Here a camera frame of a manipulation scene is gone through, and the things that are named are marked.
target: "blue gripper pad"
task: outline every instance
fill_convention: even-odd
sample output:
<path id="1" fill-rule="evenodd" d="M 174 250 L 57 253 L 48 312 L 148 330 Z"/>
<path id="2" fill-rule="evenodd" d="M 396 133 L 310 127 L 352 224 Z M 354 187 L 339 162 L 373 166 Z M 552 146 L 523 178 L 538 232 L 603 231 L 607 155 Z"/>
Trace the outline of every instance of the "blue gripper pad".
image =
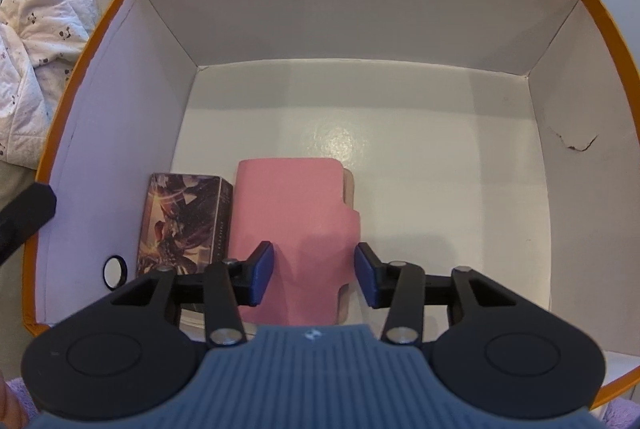
<path id="1" fill-rule="evenodd" d="M 260 327 L 255 339 L 243 346 L 209 351 L 187 387 L 145 414 L 99 423 L 43 414 L 30 427 L 602 429 L 604 425 L 586 409 L 544 421 L 514 421 L 479 411 L 440 384 L 418 349 L 381 343 L 369 327 L 359 325 Z"/>

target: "white blanket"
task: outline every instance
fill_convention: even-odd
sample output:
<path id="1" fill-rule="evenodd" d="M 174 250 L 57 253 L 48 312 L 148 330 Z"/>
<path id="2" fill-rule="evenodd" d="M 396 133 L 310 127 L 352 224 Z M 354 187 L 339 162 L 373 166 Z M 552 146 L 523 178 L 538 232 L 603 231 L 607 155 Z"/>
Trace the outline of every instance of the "white blanket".
<path id="1" fill-rule="evenodd" d="M 0 160 L 36 168 L 58 102 L 111 0 L 2 0 Z"/>

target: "pink notebook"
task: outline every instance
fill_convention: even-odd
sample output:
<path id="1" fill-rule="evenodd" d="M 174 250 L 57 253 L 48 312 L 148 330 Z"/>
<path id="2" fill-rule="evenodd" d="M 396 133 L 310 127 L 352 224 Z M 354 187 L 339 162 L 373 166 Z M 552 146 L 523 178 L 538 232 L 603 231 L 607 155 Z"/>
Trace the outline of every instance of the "pink notebook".
<path id="1" fill-rule="evenodd" d="M 262 303 L 241 307 L 243 320 L 337 322 L 338 292 L 354 280 L 353 250 L 360 241 L 360 215 L 345 203 L 353 192 L 349 176 L 332 158 L 240 162 L 228 256 L 244 261 L 261 241 L 271 241 L 276 256 Z"/>

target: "open cardboard box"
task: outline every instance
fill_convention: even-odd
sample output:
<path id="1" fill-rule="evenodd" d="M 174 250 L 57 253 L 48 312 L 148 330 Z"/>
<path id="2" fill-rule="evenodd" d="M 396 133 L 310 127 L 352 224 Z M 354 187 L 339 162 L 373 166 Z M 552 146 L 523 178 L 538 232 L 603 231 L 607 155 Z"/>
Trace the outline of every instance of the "open cardboard box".
<path id="1" fill-rule="evenodd" d="M 599 0 L 114 0 L 38 169 L 58 211 L 26 250 L 25 323 L 106 294 L 108 256 L 134 268 L 151 173 L 329 156 L 383 260 L 473 266 L 631 355 L 601 403 L 640 380 L 639 124 Z M 349 316 L 384 313 L 354 295 Z"/>

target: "purple fabric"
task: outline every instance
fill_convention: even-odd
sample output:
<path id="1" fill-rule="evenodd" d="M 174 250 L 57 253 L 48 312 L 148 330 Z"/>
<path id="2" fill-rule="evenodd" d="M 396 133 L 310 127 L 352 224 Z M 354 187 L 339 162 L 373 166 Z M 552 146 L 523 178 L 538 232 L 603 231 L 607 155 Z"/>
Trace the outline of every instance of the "purple fabric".
<path id="1" fill-rule="evenodd" d="M 18 378 L 10 380 L 6 383 L 9 388 L 15 393 L 15 396 L 18 397 L 18 400 L 22 404 L 22 407 L 26 411 L 29 416 L 29 421 L 33 420 L 38 415 L 38 410 L 36 409 L 33 400 L 31 399 L 31 395 L 27 391 L 27 387 L 24 385 L 24 380 Z"/>
<path id="2" fill-rule="evenodd" d="M 615 398 L 602 417 L 602 421 L 611 429 L 628 429 L 640 417 L 640 405 L 624 398 Z"/>

